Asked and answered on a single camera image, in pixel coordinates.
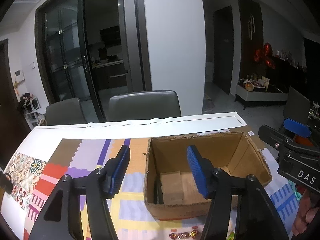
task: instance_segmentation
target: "refrigerator door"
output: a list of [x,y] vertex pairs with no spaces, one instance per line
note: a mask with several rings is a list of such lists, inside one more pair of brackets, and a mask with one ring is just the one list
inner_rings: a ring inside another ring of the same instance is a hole
[[134,0],[118,0],[119,26],[128,91],[143,91]]

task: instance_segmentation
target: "open cardboard box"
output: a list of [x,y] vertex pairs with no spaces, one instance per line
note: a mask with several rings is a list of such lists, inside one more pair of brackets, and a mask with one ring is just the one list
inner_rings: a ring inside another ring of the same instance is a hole
[[[241,178],[254,174],[266,186],[272,177],[259,150],[264,144],[257,135],[250,136],[250,130],[245,126],[203,136],[151,138],[144,182],[145,204],[151,215],[160,220],[174,220],[208,213],[211,200],[204,199],[197,190],[187,161],[189,145],[196,145],[202,157],[209,159],[214,167]],[[156,196],[157,186],[161,187],[161,197]],[[157,197],[163,197],[164,204],[157,204]]]

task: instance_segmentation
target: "gold candy wrapper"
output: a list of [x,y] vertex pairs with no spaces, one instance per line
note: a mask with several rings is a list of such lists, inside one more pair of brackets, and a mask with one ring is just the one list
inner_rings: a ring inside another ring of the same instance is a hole
[[189,232],[183,232],[183,233],[178,233],[178,234],[171,233],[171,234],[169,234],[169,237],[171,239],[173,239],[173,240],[176,240],[176,239],[188,239],[190,237],[192,239],[195,239],[198,234],[199,234],[199,231],[194,229],[190,233]]

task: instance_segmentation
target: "foil balloon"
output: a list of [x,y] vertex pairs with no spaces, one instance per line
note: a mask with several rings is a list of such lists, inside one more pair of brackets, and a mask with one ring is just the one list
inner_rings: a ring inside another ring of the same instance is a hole
[[272,56],[271,45],[270,43],[266,42],[266,44],[264,44],[263,51],[262,49],[257,49],[254,52],[254,61],[259,62],[262,59],[268,67],[275,69],[276,65],[273,62],[273,60],[270,58],[271,56]]

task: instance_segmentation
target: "white table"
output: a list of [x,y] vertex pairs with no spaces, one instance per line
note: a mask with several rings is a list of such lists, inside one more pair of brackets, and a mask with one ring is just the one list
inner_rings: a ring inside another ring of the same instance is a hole
[[[121,139],[200,133],[247,125],[236,113],[206,114],[178,118],[135,120],[124,122],[89,123],[86,125],[43,126],[34,128],[17,152],[48,161],[63,138]],[[263,150],[273,180],[266,191],[273,194],[288,181],[278,175],[277,163],[267,148]],[[19,239],[23,239],[26,212],[5,193],[1,213]]]

